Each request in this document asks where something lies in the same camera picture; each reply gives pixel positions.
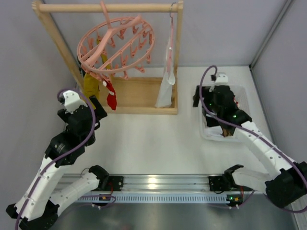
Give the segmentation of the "red sock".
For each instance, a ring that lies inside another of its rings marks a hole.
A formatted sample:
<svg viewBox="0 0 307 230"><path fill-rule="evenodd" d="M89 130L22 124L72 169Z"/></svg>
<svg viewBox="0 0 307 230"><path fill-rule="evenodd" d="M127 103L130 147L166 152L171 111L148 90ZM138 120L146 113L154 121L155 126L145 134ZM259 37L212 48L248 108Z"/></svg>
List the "red sock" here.
<svg viewBox="0 0 307 230"><path fill-rule="evenodd" d="M105 86L108 90L108 95L106 98L107 101L107 105L113 110L115 111L117 108L117 96L116 96L116 91L112 85L111 82L109 81L102 81L103 86Z"/></svg>
<svg viewBox="0 0 307 230"><path fill-rule="evenodd" d="M236 106L237 106L238 108L240 108L240 103L239 103L239 101L236 99L235 96L234 96L234 102L235 102Z"/></svg>

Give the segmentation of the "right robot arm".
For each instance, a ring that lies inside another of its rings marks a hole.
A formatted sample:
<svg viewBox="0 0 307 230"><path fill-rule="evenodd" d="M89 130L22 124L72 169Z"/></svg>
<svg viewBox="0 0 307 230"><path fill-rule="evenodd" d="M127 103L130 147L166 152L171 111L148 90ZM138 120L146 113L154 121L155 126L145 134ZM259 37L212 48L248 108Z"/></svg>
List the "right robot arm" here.
<svg viewBox="0 0 307 230"><path fill-rule="evenodd" d="M222 175L228 189L248 187L266 195L277 207L285 208L307 194L307 164L287 157L258 129L252 118L235 101L228 85L197 86L193 105L200 105L217 122L222 137L243 143L266 169L266 173L236 164Z"/></svg>

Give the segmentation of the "pink round clip hanger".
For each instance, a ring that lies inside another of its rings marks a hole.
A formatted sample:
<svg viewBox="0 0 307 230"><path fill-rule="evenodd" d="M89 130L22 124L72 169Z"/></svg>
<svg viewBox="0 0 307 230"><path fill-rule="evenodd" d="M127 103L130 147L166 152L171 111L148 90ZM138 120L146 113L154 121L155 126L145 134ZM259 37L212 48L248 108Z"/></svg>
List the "pink round clip hanger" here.
<svg viewBox="0 0 307 230"><path fill-rule="evenodd" d="M151 62L155 45L153 27L141 15L110 19L103 1L100 7L105 21L89 30L77 46L81 68L100 82L110 82L114 76L127 80L130 69L144 73L144 64ZM99 45L97 33L102 36ZM108 59L103 64L100 55L104 49Z"/></svg>

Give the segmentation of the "yellow sock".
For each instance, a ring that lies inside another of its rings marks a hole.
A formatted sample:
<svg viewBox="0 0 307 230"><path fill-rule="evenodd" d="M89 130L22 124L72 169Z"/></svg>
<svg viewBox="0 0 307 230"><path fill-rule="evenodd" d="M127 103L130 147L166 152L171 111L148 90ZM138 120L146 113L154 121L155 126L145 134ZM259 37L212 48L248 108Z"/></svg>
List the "yellow sock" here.
<svg viewBox="0 0 307 230"><path fill-rule="evenodd" d="M84 76L84 95L88 98L95 96L99 99L99 80L94 78L89 73L86 73Z"/></svg>
<svg viewBox="0 0 307 230"><path fill-rule="evenodd" d="M100 36L99 33L97 33L96 35L97 35L97 37L96 37L96 44L99 45L101 40L102 40L102 36ZM100 57L101 57L102 63L104 64L107 61L107 59L108 59L107 51L105 49L101 53Z"/></svg>

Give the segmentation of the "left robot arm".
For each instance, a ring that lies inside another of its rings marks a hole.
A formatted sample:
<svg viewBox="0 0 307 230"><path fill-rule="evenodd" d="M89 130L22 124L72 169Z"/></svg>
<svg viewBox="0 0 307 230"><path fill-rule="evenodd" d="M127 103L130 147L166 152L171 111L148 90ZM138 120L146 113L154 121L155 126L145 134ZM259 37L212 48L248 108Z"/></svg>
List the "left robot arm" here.
<svg viewBox="0 0 307 230"><path fill-rule="evenodd" d="M63 211L86 193L105 188L109 173L99 165L59 192L54 192L66 171L94 144L94 131L107 113L96 96L89 97L92 105L82 100L77 92L68 90L59 101L64 108L58 116L66 123L66 129L56 135L45 151L39 171L24 196L8 205L7 214L16 220L17 230L48 230Z"/></svg>

